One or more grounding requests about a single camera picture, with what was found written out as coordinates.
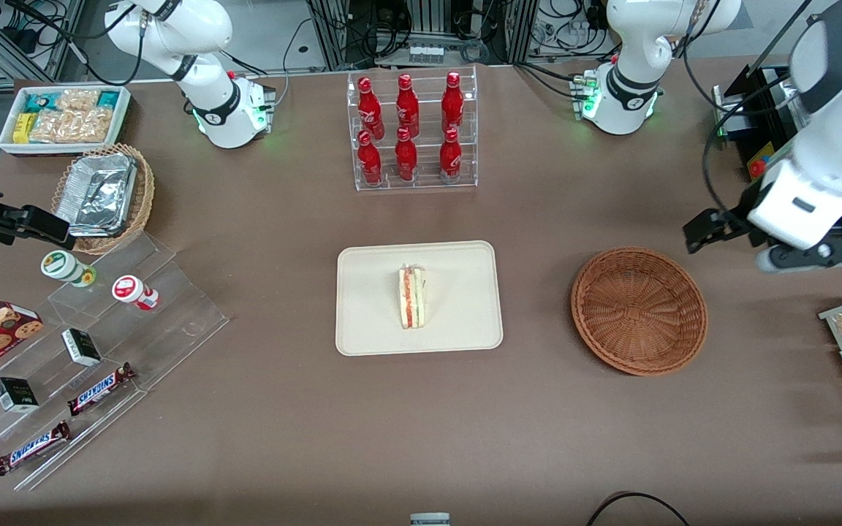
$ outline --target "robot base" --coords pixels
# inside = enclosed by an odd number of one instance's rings
[[[271,133],[271,121],[275,114],[274,91],[267,92],[261,84],[240,77],[233,82],[240,88],[240,102],[224,123],[211,126],[194,111],[200,131],[220,148],[238,148],[262,134]]]
[[[606,86],[606,75],[611,69],[612,64],[602,64],[598,69],[588,69],[583,77],[571,82],[571,94],[581,99],[585,97],[585,100],[574,101],[574,116],[579,121],[587,120],[596,124],[606,133],[631,134],[640,129],[645,119],[651,116],[658,94],[653,94],[646,106],[626,110]]]

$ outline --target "clear acrylic shelf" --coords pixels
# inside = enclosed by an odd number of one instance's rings
[[[47,314],[42,317],[50,323],[30,346],[16,349],[9,362],[0,360],[0,376],[28,380],[40,407],[22,414],[4,412],[0,406],[0,456],[49,432],[61,420],[67,421],[73,439],[26,460],[2,477],[3,484],[33,489],[43,482],[227,323],[213,300],[181,272],[173,254],[151,236],[140,235],[93,263],[97,272],[93,286],[61,286],[37,309]],[[146,312],[111,297],[111,284],[127,273],[158,290],[157,307]],[[83,367],[71,362],[61,340],[67,327],[90,333],[103,356],[99,365]],[[137,377],[80,415],[70,416],[68,400],[125,362]]]
[[[441,97],[447,87],[447,73],[457,71],[460,74],[460,90],[463,92],[463,123],[458,129],[458,142],[463,149],[460,159],[460,177],[457,183],[444,184],[441,181],[441,144],[444,143],[444,130],[441,129]],[[354,182],[358,191],[412,190],[419,188],[462,188],[477,186],[479,182],[479,133],[477,109],[477,70],[474,67],[434,67],[434,69],[412,69],[411,84],[418,95],[421,111],[421,133],[414,138],[418,152],[418,176],[414,182],[407,183],[398,177],[395,163],[395,130],[398,130],[398,116],[395,113],[395,100],[398,98],[398,75],[400,70],[368,70],[350,73],[347,77],[347,113],[349,116],[350,149],[353,150]],[[382,157],[383,183],[380,186],[368,186],[362,177],[360,159],[357,157],[357,134],[362,129],[360,122],[360,91],[355,83],[360,77],[372,80],[372,91],[382,104],[382,122],[385,136],[375,142]]]

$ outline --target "aluminum foil container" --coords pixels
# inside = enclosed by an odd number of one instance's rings
[[[126,229],[138,163],[124,153],[74,161],[57,206],[76,237],[115,237]]]

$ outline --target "table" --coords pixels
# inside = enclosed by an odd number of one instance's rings
[[[692,63],[728,83],[745,59]],[[240,150],[197,133],[175,84],[133,84],[128,142],[157,179],[148,230],[233,320],[34,492],[0,480],[0,524],[382,526],[436,510],[457,526],[582,524],[622,489],[694,524],[842,524],[842,363],[816,319],[842,304],[842,269],[765,275],[745,240],[686,254],[681,226],[711,204],[712,117],[681,64],[629,137],[575,123],[511,67],[478,72],[480,186],[421,196],[354,192],[344,75],[295,77],[274,133]],[[737,163],[713,159],[731,201]],[[46,205],[66,164],[3,154],[0,189]],[[504,343],[341,356],[338,253],[448,240],[495,246]],[[671,376],[612,370],[571,320],[582,263],[629,244],[681,263],[708,303],[704,350]],[[1,300],[56,288],[37,269],[47,250],[0,245]],[[598,524],[618,520],[674,523],[622,500]]]

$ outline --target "red bottle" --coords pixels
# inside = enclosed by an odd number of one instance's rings
[[[460,179],[460,157],[463,149],[457,142],[457,129],[451,127],[444,133],[444,144],[441,144],[441,180],[444,184],[457,183]]]
[[[398,75],[398,99],[395,100],[398,110],[398,125],[404,126],[414,139],[421,133],[421,114],[418,110],[418,95],[411,87],[411,75]]]
[[[405,126],[398,129],[395,158],[398,160],[398,177],[404,182],[412,182],[418,174],[418,149],[411,140],[411,132]]]
[[[447,73],[447,90],[441,99],[441,127],[444,133],[451,126],[460,129],[463,123],[463,93],[460,90],[460,74],[451,71]]]
[[[372,144],[372,136],[368,131],[360,130],[357,139],[360,141],[357,157],[360,159],[360,169],[363,172],[365,184],[380,186],[382,184],[382,158],[375,145]]]
[[[382,137],[385,137],[385,125],[382,123],[382,105],[379,104],[379,97],[372,93],[372,82],[367,77],[361,77],[357,85],[360,87],[360,120],[363,129],[372,133],[375,140],[382,140]]]

